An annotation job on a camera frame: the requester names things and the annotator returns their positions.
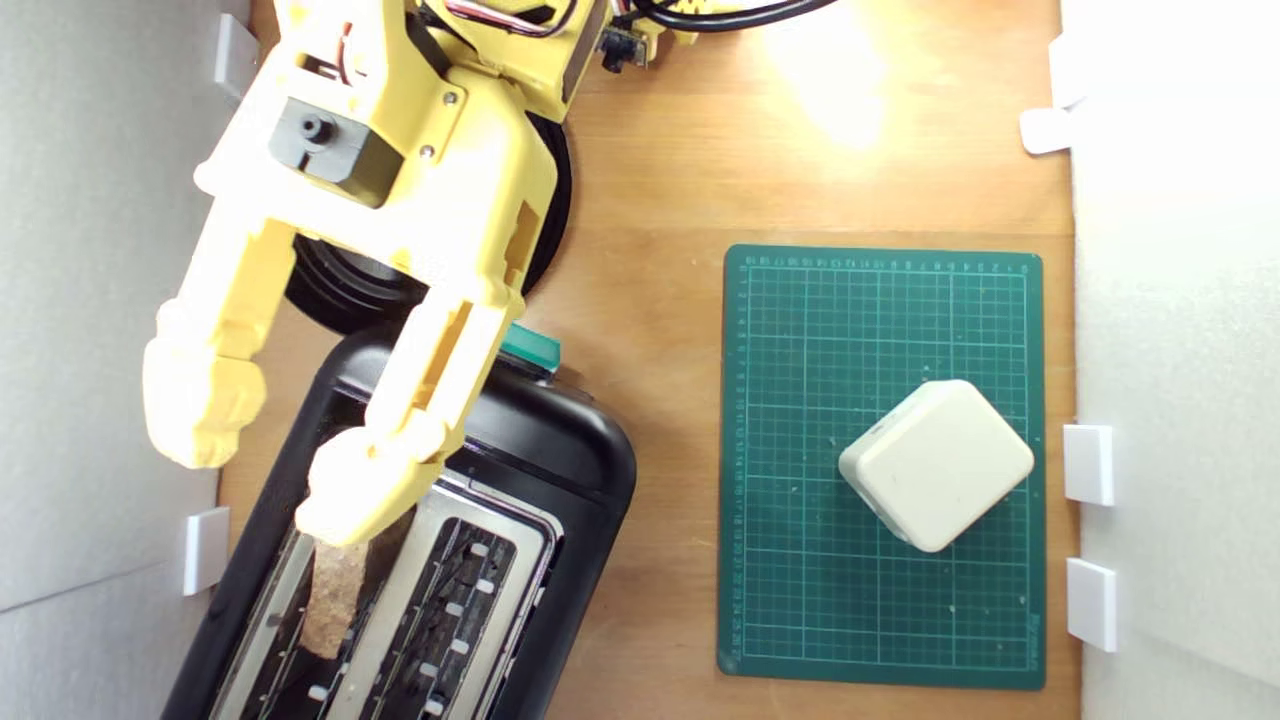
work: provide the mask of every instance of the cutting mat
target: cutting mat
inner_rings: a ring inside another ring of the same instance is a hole
[[[1044,684],[1039,258],[735,246],[724,259],[718,662],[736,675]],[[836,469],[923,380],[973,382],[1036,470],[955,543],[895,538]]]

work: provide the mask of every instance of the wooden surface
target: wooden surface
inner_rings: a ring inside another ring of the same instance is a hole
[[[1055,0],[841,0],[589,73],[570,115],[568,237],[530,327],[631,437],[631,511],[561,679],[554,719],[1079,716],[1065,629],[1076,518],[1061,493],[1074,415],[1064,156],[1028,158],[1048,102]],[[722,261],[737,242],[970,247],[1044,259],[1048,684],[1037,693],[721,675],[714,662]],[[223,475],[234,532],[333,336],[285,307],[271,397]]]

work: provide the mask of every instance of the black wheel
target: black wheel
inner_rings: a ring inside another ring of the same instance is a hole
[[[556,159],[557,179],[547,219],[529,261],[522,288],[525,295],[534,290],[556,258],[568,224],[573,195],[564,128],[538,115],[530,114],[529,119]],[[297,236],[293,250],[297,263],[284,296],[308,318],[340,334],[387,322],[403,322],[428,291],[425,284],[398,270],[328,242]]]

